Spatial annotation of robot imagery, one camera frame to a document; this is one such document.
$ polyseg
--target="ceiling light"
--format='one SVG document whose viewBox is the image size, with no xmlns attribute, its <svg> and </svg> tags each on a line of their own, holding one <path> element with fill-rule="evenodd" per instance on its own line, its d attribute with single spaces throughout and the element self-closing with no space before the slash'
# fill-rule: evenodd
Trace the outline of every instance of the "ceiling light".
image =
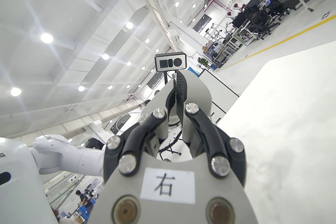
<svg viewBox="0 0 336 224">
<path fill-rule="evenodd" d="M 14 87 L 14 88 L 12 88 L 12 90 L 10 91 L 10 93 L 14 97 L 19 96 L 21 94 L 21 89 Z"/>
<path fill-rule="evenodd" d="M 49 33 L 44 33 L 41 35 L 41 40 L 44 43 L 51 43 L 54 40 L 54 38 Z"/>
<path fill-rule="evenodd" d="M 133 27 L 133 23 L 128 22 L 128 23 L 126 24 L 126 27 L 127 27 L 128 29 L 131 29 L 131 28 Z"/>
</svg>

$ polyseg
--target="white label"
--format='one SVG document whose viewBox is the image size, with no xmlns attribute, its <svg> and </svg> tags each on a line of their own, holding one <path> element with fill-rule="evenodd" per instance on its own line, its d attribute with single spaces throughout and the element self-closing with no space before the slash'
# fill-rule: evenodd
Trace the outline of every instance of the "white label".
<svg viewBox="0 0 336 224">
<path fill-rule="evenodd" d="M 147 167 L 140 198 L 195 204 L 195 173 Z"/>
</svg>

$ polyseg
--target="black chair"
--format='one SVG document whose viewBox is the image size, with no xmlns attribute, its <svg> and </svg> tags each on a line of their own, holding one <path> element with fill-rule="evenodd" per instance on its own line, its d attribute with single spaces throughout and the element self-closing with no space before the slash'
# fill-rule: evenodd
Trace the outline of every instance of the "black chair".
<svg viewBox="0 0 336 224">
<path fill-rule="evenodd" d="M 281 21 L 281 18 L 285 15 L 290 14 L 288 9 L 278 0 L 270 0 L 270 4 L 265 7 L 265 10 L 267 11 L 268 15 L 274 17 L 279 16 L 278 20 Z"/>
<path fill-rule="evenodd" d="M 270 33 L 270 29 L 279 25 L 280 23 L 270 24 L 272 17 L 265 12 L 265 10 L 260 10 L 257 5 L 248 7 L 245 10 L 246 18 L 251 22 L 249 25 L 249 30 L 251 32 L 258 33 L 259 38 L 264 39 L 264 36 Z"/>
</svg>

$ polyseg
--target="ceiling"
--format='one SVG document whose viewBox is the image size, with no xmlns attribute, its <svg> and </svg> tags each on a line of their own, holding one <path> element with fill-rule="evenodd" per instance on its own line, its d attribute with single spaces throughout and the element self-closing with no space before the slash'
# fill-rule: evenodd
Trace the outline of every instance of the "ceiling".
<svg viewBox="0 0 336 224">
<path fill-rule="evenodd" d="M 204 0 L 158 1 L 184 22 L 204 5 Z M 43 33 L 53 36 L 52 43 L 43 43 Z M 170 48 L 145 0 L 5 0 L 0 37 L 0 136 L 124 103 L 155 73 L 150 70 L 156 49 Z M 85 90 L 79 92 L 79 86 Z M 13 87 L 22 93 L 13 97 Z"/>
</svg>

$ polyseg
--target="silver screw cap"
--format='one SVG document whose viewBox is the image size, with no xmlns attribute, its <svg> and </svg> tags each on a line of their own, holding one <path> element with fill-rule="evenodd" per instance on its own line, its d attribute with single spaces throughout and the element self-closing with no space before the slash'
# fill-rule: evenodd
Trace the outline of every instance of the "silver screw cap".
<svg viewBox="0 0 336 224">
<path fill-rule="evenodd" d="M 107 141 L 106 146 L 110 150 L 115 150 L 119 147 L 120 142 L 121 142 L 120 137 L 118 135 L 114 135 L 114 136 L 110 137 L 110 139 Z"/>
<path fill-rule="evenodd" d="M 132 154 L 126 154 L 119 159 L 118 169 L 121 174 L 129 174 L 136 167 L 136 158 Z"/>
<path fill-rule="evenodd" d="M 190 114 L 196 114 L 199 110 L 198 105 L 195 103 L 189 103 L 186 105 L 186 111 Z"/>
<path fill-rule="evenodd" d="M 163 109 L 161 108 L 157 108 L 156 110 L 153 111 L 153 116 L 156 119 L 162 119 L 163 117 L 165 117 L 166 113 Z"/>
<path fill-rule="evenodd" d="M 237 138 L 230 139 L 230 147 L 236 153 L 241 153 L 244 150 L 244 144 Z"/>
<path fill-rule="evenodd" d="M 217 175 L 225 177 L 230 172 L 230 163 L 227 158 L 216 156 L 211 159 L 211 168 Z"/>
</svg>

